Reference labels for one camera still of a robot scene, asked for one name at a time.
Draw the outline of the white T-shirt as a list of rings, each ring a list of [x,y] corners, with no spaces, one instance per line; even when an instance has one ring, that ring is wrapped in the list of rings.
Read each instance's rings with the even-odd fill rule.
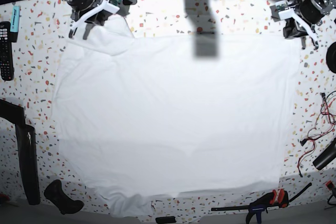
[[[161,196],[274,189],[300,44],[279,35],[136,38],[111,17],[68,39],[52,113],[59,151],[115,217]]]

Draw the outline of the black round object right edge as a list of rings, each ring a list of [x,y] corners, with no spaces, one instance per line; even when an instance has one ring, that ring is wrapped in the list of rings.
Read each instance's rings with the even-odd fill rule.
[[[336,73],[336,42],[332,43],[327,50],[326,64],[331,72]]]

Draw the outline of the teal marker pen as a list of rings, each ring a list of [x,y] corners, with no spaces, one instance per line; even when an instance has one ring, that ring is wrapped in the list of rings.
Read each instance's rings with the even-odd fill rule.
[[[13,6],[11,27],[10,27],[10,39],[11,42],[17,42],[19,31],[19,19],[20,19],[20,6]]]

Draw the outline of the black TV remote control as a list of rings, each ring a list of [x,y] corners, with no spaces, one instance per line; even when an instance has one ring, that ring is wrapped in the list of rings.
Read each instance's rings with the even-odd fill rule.
[[[10,24],[8,21],[3,21],[0,24],[1,78],[4,81],[12,81],[14,78]]]

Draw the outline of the black cylinder flashlight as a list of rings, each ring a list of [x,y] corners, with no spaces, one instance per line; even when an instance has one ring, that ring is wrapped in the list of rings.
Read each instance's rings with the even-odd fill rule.
[[[327,146],[327,148],[313,161],[313,165],[317,170],[322,170],[334,159],[335,159],[335,138]]]

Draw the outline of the small orange clip right edge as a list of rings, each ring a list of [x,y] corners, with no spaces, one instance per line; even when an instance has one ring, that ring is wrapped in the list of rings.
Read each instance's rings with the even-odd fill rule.
[[[333,185],[332,181],[328,181],[326,183],[326,186],[327,186],[328,190],[332,190],[334,188],[334,185]]]

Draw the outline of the black orange bar clamp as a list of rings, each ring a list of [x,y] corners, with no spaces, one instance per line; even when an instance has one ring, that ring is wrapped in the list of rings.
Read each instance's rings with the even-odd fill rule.
[[[299,191],[295,196],[289,198],[288,192],[281,189],[279,193],[273,190],[270,193],[263,195],[257,200],[251,202],[249,205],[243,206],[233,206],[233,207],[215,207],[211,208],[211,211],[238,211],[238,210],[248,210],[246,216],[246,224],[249,224],[252,217],[256,216],[257,223],[262,223],[261,214],[265,211],[268,212],[270,207],[286,208],[289,204],[302,195],[312,183],[306,185],[301,191]]]

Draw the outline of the black game controller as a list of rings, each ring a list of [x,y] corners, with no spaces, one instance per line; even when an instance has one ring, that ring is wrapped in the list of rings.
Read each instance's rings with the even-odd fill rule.
[[[59,179],[54,180],[46,187],[44,196],[51,201],[63,215],[75,214],[84,207],[84,203],[81,200],[72,200],[64,193]]]

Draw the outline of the small black rectangular device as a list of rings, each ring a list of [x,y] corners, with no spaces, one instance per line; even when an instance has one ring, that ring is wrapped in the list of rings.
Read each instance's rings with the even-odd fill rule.
[[[176,218],[175,216],[157,217],[155,221],[157,224],[172,224],[176,223]]]

